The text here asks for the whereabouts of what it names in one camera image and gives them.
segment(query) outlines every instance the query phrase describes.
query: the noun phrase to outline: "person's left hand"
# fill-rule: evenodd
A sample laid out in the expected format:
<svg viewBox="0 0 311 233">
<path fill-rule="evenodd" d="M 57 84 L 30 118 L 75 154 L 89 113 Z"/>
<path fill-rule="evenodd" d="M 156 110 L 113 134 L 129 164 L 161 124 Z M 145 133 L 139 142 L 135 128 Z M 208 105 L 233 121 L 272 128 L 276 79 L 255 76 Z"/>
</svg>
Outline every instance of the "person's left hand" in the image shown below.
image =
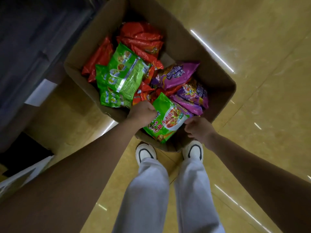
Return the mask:
<svg viewBox="0 0 311 233">
<path fill-rule="evenodd" d="M 132 106 L 127 119 L 131 120 L 131 122 L 134 123 L 138 129 L 141 129 L 151 123 L 155 119 L 156 115 L 157 111 L 149 101 L 141 101 Z"/>
</svg>

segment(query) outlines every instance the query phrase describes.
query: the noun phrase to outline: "black shoe stripe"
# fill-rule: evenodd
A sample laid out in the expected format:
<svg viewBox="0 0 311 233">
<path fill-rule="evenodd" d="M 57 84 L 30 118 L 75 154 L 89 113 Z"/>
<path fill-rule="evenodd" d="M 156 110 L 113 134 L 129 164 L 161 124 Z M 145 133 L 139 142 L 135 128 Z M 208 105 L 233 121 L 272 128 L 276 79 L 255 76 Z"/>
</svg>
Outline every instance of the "black shoe stripe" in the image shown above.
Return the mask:
<svg viewBox="0 0 311 233">
<path fill-rule="evenodd" d="M 197 144 L 191 146 L 191 148 L 189 150 L 189 153 L 188 153 L 188 158 L 190 158 L 190 152 L 191 152 L 192 148 L 195 147 L 195 146 L 199 147 L 199 149 L 200 149 L 200 160 L 202 160 L 202 150 L 201 150 L 201 147 L 199 145 L 197 145 Z"/>
<path fill-rule="evenodd" d="M 141 149 L 141 150 L 139 151 L 139 153 L 138 153 L 138 156 L 139 156 L 139 162 L 140 162 L 140 163 L 142 162 L 142 160 L 140 159 L 140 153 L 141 153 L 143 150 L 147 151 L 147 152 L 150 154 L 150 157 L 151 157 L 151 158 L 154 158 L 154 157 L 152 156 L 152 154 L 149 152 L 149 150 L 147 150 L 147 149 L 143 148 L 143 149 Z"/>
</svg>

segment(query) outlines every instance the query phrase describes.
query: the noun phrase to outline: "hand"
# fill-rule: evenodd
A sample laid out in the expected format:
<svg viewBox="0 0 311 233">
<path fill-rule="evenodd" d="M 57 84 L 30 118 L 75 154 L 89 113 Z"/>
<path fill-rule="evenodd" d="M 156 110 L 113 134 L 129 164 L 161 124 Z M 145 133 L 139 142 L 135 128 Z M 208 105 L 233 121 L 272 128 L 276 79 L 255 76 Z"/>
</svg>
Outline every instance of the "hand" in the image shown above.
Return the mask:
<svg viewBox="0 0 311 233">
<path fill-rule="evenodd" d="M 132 106 L 127 119 L 131 120 L 131 122 L 137 126 L 138 129 L 141 129 L 151 123 L 155 119 L 156 115 L 157 112 L 149 101 L 141 101 Z"/>
<path fill-rule="evenodd" d="M 194 137 L 199 142 L 211 150 L 212 144 L 215 141 L 218 133 L 213 128 L 213 125 L 203 117 L 194 116 L 185 121 L 185 131 L 188 137 Z"/>
</svg>

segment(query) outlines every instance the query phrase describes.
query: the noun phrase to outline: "white pants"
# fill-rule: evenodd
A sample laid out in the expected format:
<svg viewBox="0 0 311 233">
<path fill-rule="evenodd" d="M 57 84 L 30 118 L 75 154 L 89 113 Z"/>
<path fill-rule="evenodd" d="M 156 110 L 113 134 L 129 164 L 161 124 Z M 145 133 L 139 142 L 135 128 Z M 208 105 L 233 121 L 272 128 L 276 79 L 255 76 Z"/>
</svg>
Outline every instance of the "white pants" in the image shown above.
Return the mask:
<svg viewBox="0 0 311 233">
<path fill-rule="evenodd" d="M 210 182 L 197 159 L 182 163 L 175 180 L 177 218 L 182 233 L 224 233 Z M 161 233 L 169 201 L 169 176 L 159 161 L 145 158 L 126 189 L 113 232 Z"/>
</svg>

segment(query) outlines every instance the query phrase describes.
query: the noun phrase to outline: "green noodle package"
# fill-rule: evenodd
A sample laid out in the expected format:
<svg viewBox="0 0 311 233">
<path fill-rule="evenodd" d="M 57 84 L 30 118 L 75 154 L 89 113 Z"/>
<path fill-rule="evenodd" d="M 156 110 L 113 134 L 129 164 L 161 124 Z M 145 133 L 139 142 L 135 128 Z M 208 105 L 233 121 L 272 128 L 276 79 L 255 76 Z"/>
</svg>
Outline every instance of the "green noodle package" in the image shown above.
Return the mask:
<svg viewBox="0 0 311 233">
<path fill-rule="evenodd" d="M 120 43 L 107 66 L 96 65 L 96 81 L 132 101 L 148 70 L 148 65 Z"/>
<path fill-rule="evenodd" d="M 161 143 L 165 143 L 186 119 L 193 116 L 163 93 L 153 102 L 153 106 L 157 116 L 144 130 Z"/>
<path fill-rule="evenodd" d="M 132 101 L 125 99 L 120 93 L 114 92 L 107 85 L 97 83 L 100 92 L 100 103 L 105 106 L 117 108 L 128 107 L 132 105 Z"/>
</svg>

